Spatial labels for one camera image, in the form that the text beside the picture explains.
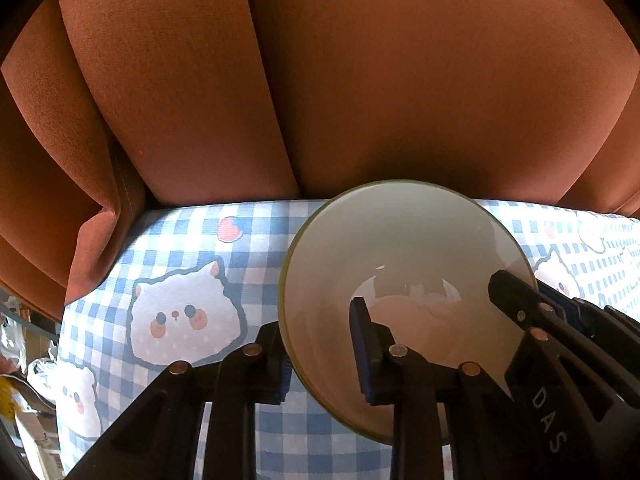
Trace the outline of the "blue-patterned bowl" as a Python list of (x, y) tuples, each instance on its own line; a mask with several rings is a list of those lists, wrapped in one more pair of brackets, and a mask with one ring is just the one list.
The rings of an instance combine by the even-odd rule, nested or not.
[(391, 180), (329, 200), (296, 233), (280, 275), (280, 331), (299, 380), (342, 425), (390, 442), (392, 411), (367, 404), (358, 382), (349, 306), (361, 298), (398, 344), (440, 365), (477, 362), (503, 382), (523, 333), (489, 299), (502, 270), (536, 282), (509, 230), (459, 193)]

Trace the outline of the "blue checkered bear tablecloth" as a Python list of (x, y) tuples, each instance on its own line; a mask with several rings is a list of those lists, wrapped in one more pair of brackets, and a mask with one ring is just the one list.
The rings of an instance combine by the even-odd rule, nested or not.
[[(56, 363), (61, 460), (75, 466), (176, 361), (208, 364), (277, 317), (288, 244), (314, 200), (152, 211), (106, 279), (69, 304)], [(617, 214), (488, 200), (535, 275), (570, 297), (639, 313), (639, 223)]]

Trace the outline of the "orange pleated curtain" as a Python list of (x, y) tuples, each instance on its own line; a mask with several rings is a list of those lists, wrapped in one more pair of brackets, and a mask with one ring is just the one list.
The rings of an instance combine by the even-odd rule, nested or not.
[(96, 288), (154, 206), (414, 179), (639, 212), (639, 0), (1, 0), (1, 285)]

